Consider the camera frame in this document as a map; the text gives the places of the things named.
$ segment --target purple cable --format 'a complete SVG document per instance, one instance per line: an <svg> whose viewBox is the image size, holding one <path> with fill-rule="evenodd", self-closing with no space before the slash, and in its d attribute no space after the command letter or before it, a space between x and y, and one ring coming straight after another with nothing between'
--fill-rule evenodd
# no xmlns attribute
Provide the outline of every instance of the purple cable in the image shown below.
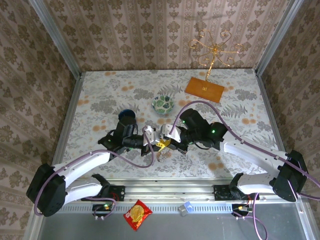
<svg viewBox="0 0 320 240"><path fill-rule="evenodd" d="M114 203L113 208L112 208L111 211L105 216L105 219L110 216L110 214L116 209L116 206L117 206L116 200L114 200L113 198L109 198L109 197L97 197L97 198L95 198L95 197L86 197L86 199L91 200L91 201L112 201L112 202ZM94 217L96 217L96 212L97 212L97 210L98 210L99 208L100 208L100 207L96 207L96 208L94 209L94 212L93 212Z"/></svg>
<svg viewBox="0 0 320 240"><path fill-rule="evenodd" d="M37 215L37 216L42 216L42 215L43 215L42 213L39 213L39 212L38 212L37 207L38 207L38 203L39 203L40 196L41 196L41 194L43 193L43 191L44 191L45 187L47 186L47 184L51 181L51 179L52 179L55 175L61 173L62 171L66 170L67 168L69 168L70 166L72 166L73 164L76 164L76 163L82 161L83 159L92 156L93 154L96 154L96 153L110 153L110 154L115 155L115 156L117 156L118 158L124 160L126 163L131 164L131 165L133 165L133 166L135 166L135 167L137 167L137 168L141 168L141 169L149 168L149 167L150 167L152 164L154 164L154 162L155 162L155 153L154 153L154 150L153 150L153 148L152 148L152 145L151 145L149 139L148 139L147 136L146 136L145 128L146 128L146 127L143 127L143 128L142 128L142 134L143 134L144 138L146 139L146 141L147 141L147 143L148 143L148 146L149 146L149 149L150 149L151 154L152 154L152 161L151 161L151 163L150 163L149 165L146 165L146 166L137 165L137 164L129 161L128 159L125 159L123 156L120 156L119 154L117 154L117 153L115 153L115 152L113 152L113 151L110 151L110 150L104 150L104 149L102 149L102 150L91 151L91 152L89 152L89 153L87 153L87 154L85 154L85 155L83 155L83 156L80 156L80 157L78 157L77 159L69 162L67 165L65 165L64 167L58 169L58 170L55 171L50 177L48 177L48 179L44 182L44 184L42 185L42 187L41 187L40 190L39 190L38 195L37 195L36 198L35 198L34 206L33 206L34 214Z"/></svg>
<svg viewBox="0 0 320 240"><path fill-rule="evenodd" d="M218 118L220 119L220 121L224 124L224 126L226 127L226 129L232 134L232 136L234 136L236 139L238 139L240 142L242 142L242 138L239 137L235 132L232 131L232 129L227 125L227 123L224 121L224 119L221 117L220 113L218 112L218 110L212 105L210 104L209 102L206 102L206 101L202 101L202 100L196 100L196 101L192 101L192 102L189 102L188 104L186 104L181 110L180 112L178 113L178 115L176 116L176 119L174 120L173 122L173 125L172 125L172 129L170 131L170 134L172 134L172 132L174 131L174 128L177 124L177 121L180 117L180 115L183 113L183 111L188 107L190 106L191 104L196 104L196 103L201 103L201 104L206 104L208 105L209 107L211 107L213 109L213 111L216 113L216 115L218 116ZM303 171L301 168L297 167L296 165L294 165L293 163L287 161L286 159L284 159L283 157L280 157L280 156L277 156L276 154L273 154L271 152L268 152L267 150L264 150L258 146L255 146L249 142L246 142L246 141L243 141L243 143L249 147L252 147L253 149L256 149L264 154L267 154L275 159L279 159L280 161L284 162L285 164L288 164L290 167L292 167L293 169L297 170L298 172L300 172L301 174L303 174L304 176L306 176L308 179L310 179L315 185L317 185L318 188L320 188L320 182L313 176L311 176L309 173L307 173L306 171ZM313 200L317 200L317 201L320 201L320 197L317 197L317 196L311 196L311 195L307 195L307 194L304 194L304 193L300 193L301 196L303 197L306 197L306 198L309 198L309 199L313 199Z"/></svg>
<svg viewBox="0 0 320 240"><path fill-rule="evenodd" d="M253 226L254 226L254 230L255 230L255 233L257 235L257 237L259 238L259 240L268 240L268 231L267 231L267 228L266 226L263 224L263 222L256 217L256 200L257 200L257 197L258 197L258 193L255 194L254 196L254 199L253 199L253 207L252 207L252 215L253 216L242 216L240 215L239 213L237 212L233 212L233 214L237 215L238 217L242 218L244 217L245 219L253 219ZM265 232L265 239L262 239L262 237L260 236L259 232L258 232L258 228L257 228L257 222L258 221L262 227L264 228L264 232Z"/></svg>

